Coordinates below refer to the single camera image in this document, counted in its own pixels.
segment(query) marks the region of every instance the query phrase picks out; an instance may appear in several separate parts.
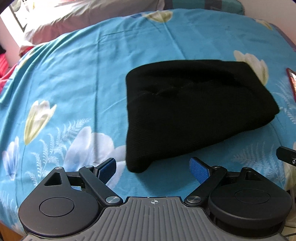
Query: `teal cushion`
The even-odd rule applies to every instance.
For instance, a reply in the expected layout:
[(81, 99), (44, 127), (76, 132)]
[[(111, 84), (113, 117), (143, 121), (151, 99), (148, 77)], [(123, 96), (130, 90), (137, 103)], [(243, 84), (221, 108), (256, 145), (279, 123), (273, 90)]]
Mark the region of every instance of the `teal cushion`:
[(237, 0), (173, 0), (173, 8), (201, 8), (244, 15), (244, 7)]

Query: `phone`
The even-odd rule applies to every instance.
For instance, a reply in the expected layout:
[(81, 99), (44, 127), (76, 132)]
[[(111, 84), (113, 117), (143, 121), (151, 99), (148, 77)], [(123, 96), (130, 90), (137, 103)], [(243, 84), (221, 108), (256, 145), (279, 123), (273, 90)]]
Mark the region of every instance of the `phone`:
[(296, 72), (292, 71), (291, 69), (287, 68), (287, 74), (289, 77), (289, 81), (293, 90), (294, 100), (296, 102)]

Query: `wall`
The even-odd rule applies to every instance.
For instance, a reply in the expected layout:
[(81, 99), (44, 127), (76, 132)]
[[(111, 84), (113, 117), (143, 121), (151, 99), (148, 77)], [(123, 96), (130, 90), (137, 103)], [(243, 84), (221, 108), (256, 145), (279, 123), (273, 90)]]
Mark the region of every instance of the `wall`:
[(8, 60), (9, 67), (15, 65), (20, 59), (18, 56), (20, 43), (18, 44), (16, 40), (21, 39), (22, 36), (22, 30), (18, 26), (10, 9), (7, 8), (0, 15), (0, 44), (6, 50), (6, 58)]
[(293, 0), (239, 0), (245, 15), (279, 27), (296, 44), (296, 3)]

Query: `metal screw head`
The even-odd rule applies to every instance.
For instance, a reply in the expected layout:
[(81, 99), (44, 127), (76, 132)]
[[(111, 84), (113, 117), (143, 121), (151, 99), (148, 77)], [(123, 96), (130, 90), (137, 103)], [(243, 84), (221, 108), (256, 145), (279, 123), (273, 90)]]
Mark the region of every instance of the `metal screw head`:
[(116, 196), (110, 196), (110, 197), (107, 197), (106, 198), (106, 202), (107, 203), (118, 203), (120, 201), (120, 198), (119, 197), (116, 197)]
[(187, 201), (191, 203), (199, 203), (201, 201), (201, 197), (199, 196), (189, 196), (187, 197)]

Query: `blue bedsheet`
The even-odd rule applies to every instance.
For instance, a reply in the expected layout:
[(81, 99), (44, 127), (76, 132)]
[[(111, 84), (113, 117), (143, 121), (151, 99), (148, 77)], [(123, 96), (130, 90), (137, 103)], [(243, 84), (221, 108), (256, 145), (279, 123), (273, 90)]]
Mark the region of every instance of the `blue bedsheet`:
[[(140, 65), (176, 59), (246, 61), (281, 111), (262, 128), (130, 173), (125, 76)], [(108, 157), (118, 167), (108, 185), (123, 199), (184, 198), (199, 185), (189, 172), (192, 156), (229, 171), (249, 166), (290, 188), (295, 168), (275, 155), (296, 141), (287, 67), (296, 70), (296, 53), (274, 27), (202, 9), (114, 18), (35, 47), (0, 94), (0, 221), (22, 233), (18, 208), (48, 172), (56, 166), (77, 171)]]

